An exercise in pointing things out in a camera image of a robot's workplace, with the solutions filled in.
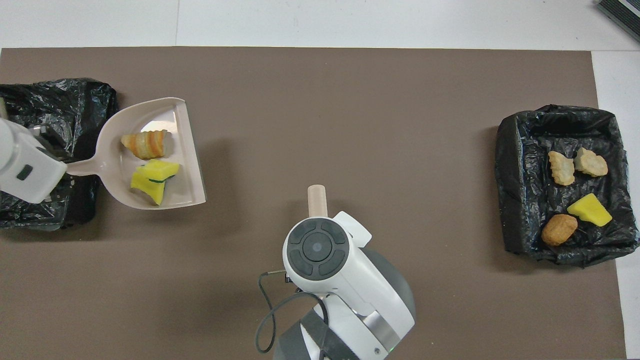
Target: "brown paper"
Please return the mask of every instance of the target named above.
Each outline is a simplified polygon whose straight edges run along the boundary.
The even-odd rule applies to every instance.
[[[257,276],[282,268],[307,187],[326,186],[413,288],[389,359],[625,357],[614,262],[503,250],[493,178],[508,115],[597,107],[590,54],[289,48],[3,49],[2,83],[91,77],[121,107],[186,100],[209,201],[0,231],[3,359],[270,359]],[[274,302],[295,286],[266,279]],[[287,305],[278,333],[312,301]],[[262,339],[267,343],[267,334]]]

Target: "black plastic bag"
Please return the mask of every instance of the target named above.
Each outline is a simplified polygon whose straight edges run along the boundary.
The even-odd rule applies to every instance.
[[[584,147],[601,155],[609,173],[591,177],[579,171],[568,186],[555,184],[548,152],[574,158]],[[616,117],[608,111],[548,105],[516,113],[498,128],[495,178],[505,249],[556,264],[586,267],[633,252],[640,236],[627,185],[627,155]],[[594,193],[613,220],[603,227],[578,220],[573,236],[558,247],[541,239],[547,221]]]
[[[0,85],[9,119],[24,127],[46,124],[70,161],[86,160],[104,123],[118,111],[116,91],[92,79],[61,79],[31,85]],[[0,227],[55,230],[95,216],[98,176],[65,175],[51,202],[30,204],[0,192]]]

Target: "black cable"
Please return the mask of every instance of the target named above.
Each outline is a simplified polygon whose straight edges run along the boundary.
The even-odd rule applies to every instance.
[[[271,275],[271,274],[279,274],[280,272],[284,272],[284,270],[279,270],[279,271],[273,271],[273,272],[263,272],[262,274],[260,274],[260,276],[258,276],[258,288],[260,289],[260,292],[262,293],[262,296],[264,296],[264,299],[267,300],[267,305],[269,306],[269,310],[273,309],[273,305],[271,305],[271,300],[269,300],[269,297],[267,296],[267,292],[264,291],[264,288],[262,287],[262,278],[267,276],[267,275]],[[271,341],[269,342],[269,346],[266,349],[261,349],[257,343],[257,338],[256,338],[256,349],[258,349],[258,351],[261,354],[266,354],[271,350],[271,347],[273,347],[273,343],[276,340],[276,316],[275,314],[271,315],[271,320],[273,322],[273,332],[271,333]]]
[[[279,274],[281,272],[284,272],[284,270],[280,270],[280,271],[276,271],[276,272],[265,272],[265,273],[260,274],[260,276],[258,277],[258,288],[260,288],[260,292],[262,292],[262,295],[267,300],[267,305],[269,306],[269,313],[262,319],[260,325],[258,325],[258,329],[255,332],[255,348],[261,354],[266,354],[267,352],[269,352],[271,350],[271,347],[273,347],[273,344],[275,342],[275,338],[276,338],[276,318],[275,318],[275,313],[276,313],[276,311],[278,311],[278,309],[280,309],[286,303],[288,303],[288,302],[290,302],[290,301],[292,301],[294,299],[297,299],[297,298],[300,298],[300,297],[304,297],[304,296],[309,296],[309,297],[312,297],[313,299],[315,299],[316,302],[320,305],[320,308],[322,309],[322,315],[323,315],[324,324],[327,325],[327,328],[329,326],[329,314],[327,313],[326,306],[325,306],[324,302],[322,301],[322,299],[320,299],[318,296],[316,296],[313,293],[307,293],[307,292],[295,293],[295,294],[291,295],[290,297],[287,297],[286,299],[281,301],[278,305],[276,305],[276,307],[273,307],[271,305],[271,301],[269,300],[269,297],[267,296],[266,291],[264,291],[264,288],[262,287],[262,278],[267,276],[267,275]],[[271,333],[271,341],[269,342],[269,346],[266,349],[262,349],[262,348],[260,348],[260,344],[259,344],[258,340],[260,338],[260,332],[262,331],[262,328],[263,328],[264,324],[267,322],[267,319],[269,317],[271,317],[271,321],[273,322],[273,332]],[[324,351],[323,351],[324,339],[323,339],[322,342],[323,343],[320,346],[320,360],[324,359]]]

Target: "yellow sponge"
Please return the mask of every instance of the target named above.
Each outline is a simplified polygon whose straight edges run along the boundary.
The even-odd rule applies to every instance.
[[[164,181],[169,177],[178,173],[180,164],[170,163],[169,161],[163,161],[158,159],[151,159],[148,163],[136,168],[136,172],[139,172],[147,177],[147,179],[155,181]]]
[[[582,221],[592,222],[597,226],[607,225],[613,219],[596,195],[592,193],[574,202],[567,208],[567,212],[579,217]]]
[[[131,188],[144,191],[151,196],[151,199],[153,199],[157,205],[162,203],[162,199],[164,197],[164,182],[157,183],[155,181],[151,181],[143,174],[136,171],[131,177]]]

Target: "dustpan handle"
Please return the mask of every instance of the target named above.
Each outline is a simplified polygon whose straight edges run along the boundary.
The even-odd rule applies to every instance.
[[[100,164],[95,158],[67,164],[67,174],[74,176],[95,175],[99,170]]]

